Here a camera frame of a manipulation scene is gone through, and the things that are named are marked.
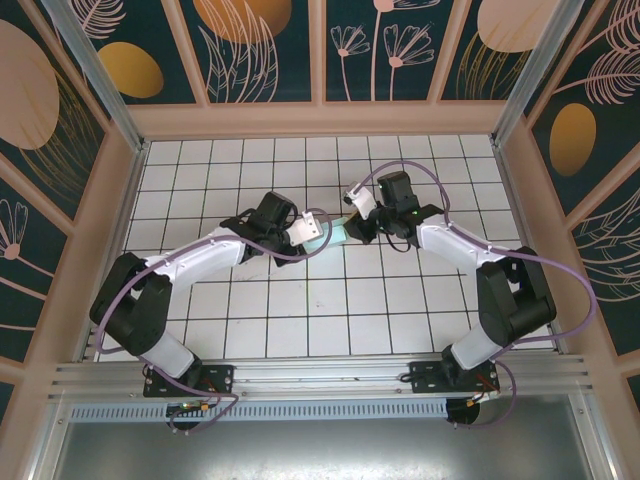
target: white grid floor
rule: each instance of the white grid floor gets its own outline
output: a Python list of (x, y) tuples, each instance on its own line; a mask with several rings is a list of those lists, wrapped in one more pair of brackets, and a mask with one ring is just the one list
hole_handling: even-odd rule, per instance
[[(125, 250), (145, 257), (180, 247), (272, 189), (300, 210), (348, 215), (344, 187), (400, 158), (438, 174), (458, 224), (521, 245), (488, 137), (431, 135), (155, 142)], [(433, 181), (407, 171), (421, 204), (442, 207)], [(283, 268), (263, 256), (217, 272), (172, 297), (167, 328), (204, 359), (439, 352), (477, 323), (477, 308), (474, 279), (436, 255), (350, 241)]]

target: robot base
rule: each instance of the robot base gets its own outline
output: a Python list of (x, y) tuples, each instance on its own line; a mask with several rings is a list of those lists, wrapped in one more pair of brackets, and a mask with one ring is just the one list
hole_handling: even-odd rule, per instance
[(411, 362), (409, 373), (400, 380), (411, 383), (413, 393), (468, 393), (473, 396), (487, 389), (500, 390), (496, 366), (489, 361), (464, 372), (457, 378), (455, 385), (445, 375), (441, 361)]
[[(217, 393), (231, 393), (233, 387), (233, 365), (203, 365), (198, 383), (193, 388)], [(153, 369), (145, 370), (143, 396), (145, 398), (193, 397), (194, 395), (175, 387)]]

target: dark teal wallpaper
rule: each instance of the dark teal wallpaper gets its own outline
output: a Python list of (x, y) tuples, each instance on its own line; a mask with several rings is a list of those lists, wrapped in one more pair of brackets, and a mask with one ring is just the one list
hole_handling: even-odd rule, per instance
[(13, 393), (13, 385), (10, 383), (0, 382), (0, 425), (4, 419), (4, 414), (9, 406), (9, 400), (11, 400), (11, 394)]
[(442, 100), (506, 100), (555, 4), (473, 0)]
[(556, 68), (558, 67), (558, 64), (562, 61), (562, 57), (564, 57), (564, 54), (566, 53), (567, 48), (569, 48), (569, 45), (571, 45), (573, 38), (576, 36), (576, 33), (578, 33), (578, 30), (580, 30), (580, 27), (582, 26), (582, 22), (584, 22), (584, 17), (586, 17), (587, 13), (589, 13), (589, 10), (591, 10), (591, 7), (593, 6), (593, 2), (595, 2), (595, 0), (585, 0), (584, 3), (582, 4), (582, 8), (580, 9), (578, 18), (573, 23), (573, 27), (571, 27), (571, 30), (565, 37), (564, 41), (562, 42), (562, 45), (560, 45), (560, 48), (558, 49), (558, 52), (556, 53), (555, 58), (551, 62), (551, 65), (549, 65), (547, 72), (545, 73), (544, 77), (538, 84), (538, 88), (536, 88), (536, 90), (533, 92), (533, 95), (531, 95), (531, 98), (529, 99), (527, 106), (524, 108), (524, 114), (527, 117), (529, 116), (529, 113), (531, 113), (531, 110), (533, 109), (533, 107), (536, 105), (536, 102), (540, 98), (542, 91), (547, 87), (549, 78), (551, 77), (553, 72), (555, 72)]
[(212, 103), (311, 100), (307, 0), (180, 0)]
[(195, 102), (160, 0), (71, 4), (125, 103)]
[(608, 4), (533, 126), (565, 213), (640, 142), (640, 5)]
[(618, 355), (640, 348), (640, 170), (573, 230)]
[(0, 4), (0, 153), (74, 218), (104, 131), (17, 2)]
[(633, 395), (633, 399), (636, 401), (636, 407), (638, 407), (638, 411), (640, 412), (640, 375), (634, 375), (633, 377), (627, 378), (627, 382), (629, 382), (631, 394)]
[(452, 4), (327, 0), (327, 100), (425, 100)]
[(67, 237), (0, 179), (0, 356), (24, 361)]

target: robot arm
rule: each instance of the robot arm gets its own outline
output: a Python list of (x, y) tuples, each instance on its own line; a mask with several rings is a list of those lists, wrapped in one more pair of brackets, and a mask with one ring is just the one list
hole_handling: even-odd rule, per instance
[[(555, 304), (539, 263), (496, 254), (490, 244), (458, 226), (456, 230), (488, 247), (481, 248), (455, 233), (441, 209), (420, 206), (405, 172), (382, 176), (378, 183), (382, 203), (365, 188), (356, 193), (359, 185), (347, 191), (345, 201), (358, 207), (358, 213), (345, 224), (350, 236), (367, 244), (380, 231), (394, 234), (416, 248), (436, 253), (476, 280), (480, 322), (443, 352), (442, 367), (451, 385), (555, 318)], [(527, 247), (517, 251), (535, 255)]]
[[(105, 331), (131, 355), (142, 357), (193, 388), (201, 378), (201, 362), (165, 330), (172, 292), (183, 290), (218, 270), (262, 255), (260, 249), (247, 245), (243, 240), (293, 257), (292, 260), (277, 258), (279, 266), (296, 261), (296, 256), (305, 254), (302, 244), (321, 237), (323, 231), (319, 222), (307, 212), (303, 212), (302, 218), (287, 223), (292, 212), (297, 210), (291, 201), (269, 192), (257, 209), (246, 212), (246, 220), (229, 218), (205, 237), (210, 238), (210, 242), (193, 250), (188, 247), (201, 243), (201, 240), (181, 247), (178, 252), (185, 250), (188, 253), (167, 262), (136, 284), (133, 291), (139, 293), (130, 291), (123, 298)], [(225, 240), (215, 240), (222, 236)], [(230, 240), (229, 236), (236, 236), (238, 240)], [(143, 259), (132, 253), (118, 257), (91, 307), (91, 320), (100, 324), (116, 295), (133, 276), (174, 253), (176, 251)]]

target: light blue object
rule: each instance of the light blue object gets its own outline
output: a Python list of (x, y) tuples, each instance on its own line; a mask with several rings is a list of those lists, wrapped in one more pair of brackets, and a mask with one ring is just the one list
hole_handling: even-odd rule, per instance
[[(347, 217), (340, 217), (335, 219), (333, 222), (331, 222), (331, 225), (333, 225), (333, 232), (331, 233), (331, 240), (329, 241), (329, 245), (327, 245), (327, 248), (333, 247), (336, 245), (342, 245), (347, 241), (347, 238), (349, 237), (347, 236), (347, 232), (343, 227), (344, 222), (346, 221), (347, 221)], [(322, 231), (324, 232), (324, 235), (320, 238), (316, 238), (315, 240), (311, 240), (309, 242), (303, 243), (302, 246), (304, 247), (305, 252), (311, 253), (316, 251), (318, 248), (322, 246), (322, 244), (326, 240), (327, 232), (329, 231), (329, 225), (327, 225), (326, 223), (323, 223), (320, 226), (322, 227)]]

